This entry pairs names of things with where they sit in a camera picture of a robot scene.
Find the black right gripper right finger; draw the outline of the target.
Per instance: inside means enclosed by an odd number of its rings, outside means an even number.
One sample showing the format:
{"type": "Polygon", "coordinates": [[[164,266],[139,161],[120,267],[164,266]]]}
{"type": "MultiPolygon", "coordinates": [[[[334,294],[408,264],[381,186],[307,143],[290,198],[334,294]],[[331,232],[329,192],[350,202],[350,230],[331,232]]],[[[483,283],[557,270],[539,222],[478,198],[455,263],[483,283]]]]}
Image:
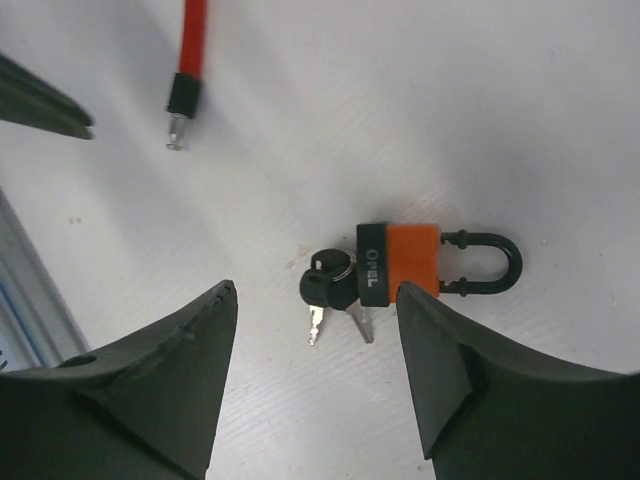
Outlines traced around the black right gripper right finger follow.
{"type": "Polygon", "coordinates": [[[639,377],[517,343],[412,283],[397,314],[424,457],[440,479],[635,479],[639,377]]]}

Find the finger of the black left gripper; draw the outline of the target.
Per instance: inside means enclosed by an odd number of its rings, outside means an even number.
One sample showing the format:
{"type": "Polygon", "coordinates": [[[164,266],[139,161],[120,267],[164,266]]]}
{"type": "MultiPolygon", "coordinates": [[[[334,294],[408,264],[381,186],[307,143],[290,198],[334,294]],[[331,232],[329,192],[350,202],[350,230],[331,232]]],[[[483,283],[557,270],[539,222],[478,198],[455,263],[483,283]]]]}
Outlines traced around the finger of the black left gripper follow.
{"type": "Polygon", "coordinates": [[[3,121],[83,140],[94,138],[92,116],[75,100],[1,54],[3,121]]]}

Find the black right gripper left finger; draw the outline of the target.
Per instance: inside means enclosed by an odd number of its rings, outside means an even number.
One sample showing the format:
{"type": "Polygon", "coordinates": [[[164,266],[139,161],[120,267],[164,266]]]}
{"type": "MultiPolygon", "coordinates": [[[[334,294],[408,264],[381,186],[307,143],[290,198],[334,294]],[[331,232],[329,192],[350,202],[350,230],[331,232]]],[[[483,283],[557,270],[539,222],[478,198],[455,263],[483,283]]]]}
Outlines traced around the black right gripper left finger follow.
{"type": "Polygon", "coordinates": [[[237,326],[224,280],[55,368],[1,377],[5,479],[202,479],[237,326]]]}

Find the orange black padlock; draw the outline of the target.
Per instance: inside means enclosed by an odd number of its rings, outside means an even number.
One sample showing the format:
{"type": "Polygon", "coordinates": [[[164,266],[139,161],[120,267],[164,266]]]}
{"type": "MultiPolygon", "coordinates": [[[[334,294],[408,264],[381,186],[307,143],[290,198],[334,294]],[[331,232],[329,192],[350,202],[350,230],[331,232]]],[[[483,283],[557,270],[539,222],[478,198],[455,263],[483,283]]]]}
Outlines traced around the orange black padlock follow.
{"type": "Polygon", "coordinates": [[[523,270],[519,248],[494,233],[459,230],[443,232],[434,224],[361,223],[356,227],[357,279],[360,302],[365,307],[387,307],[396,301],[404,282],[412,282],[437,297],[441,293],[495,295],[511,289],[523,270]],[[462,277],[446,283],[438,277],[438,250],[444,244],[461,250],[490,247],[507,260],[506,272],[493,281],[462,277]]]}

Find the keys of orange padlock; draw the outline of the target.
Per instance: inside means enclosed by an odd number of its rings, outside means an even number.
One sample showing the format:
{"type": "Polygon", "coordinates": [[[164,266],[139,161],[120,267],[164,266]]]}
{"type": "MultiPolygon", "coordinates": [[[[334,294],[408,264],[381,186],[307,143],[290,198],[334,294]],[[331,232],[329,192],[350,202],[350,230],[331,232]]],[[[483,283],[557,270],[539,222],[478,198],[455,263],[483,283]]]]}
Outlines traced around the keys of orange padlock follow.
{"type": "Polygon", "coordinates": [[[354,253],[329,248],[314,253],[310,268],[299,282],[299,293],[308,305],[308,343],[315,346],[327,309],[343,311],[355,322],[367,344],[374,342],[373,326],[365,316],[358,291],[357,261],[354,253]]]}

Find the aluminium mounting rail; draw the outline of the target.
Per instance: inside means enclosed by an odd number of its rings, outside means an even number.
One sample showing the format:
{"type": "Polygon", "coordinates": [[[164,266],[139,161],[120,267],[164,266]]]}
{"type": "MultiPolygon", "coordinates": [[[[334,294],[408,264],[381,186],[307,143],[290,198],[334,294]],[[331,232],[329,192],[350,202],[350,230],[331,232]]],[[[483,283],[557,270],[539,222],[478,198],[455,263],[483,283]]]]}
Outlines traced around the aluminium mounting rail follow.
{"type": "Polygon", "coordinates": [[[11,204],[1,197],[1,372],[55,367],[87,342],[11,204]]]}

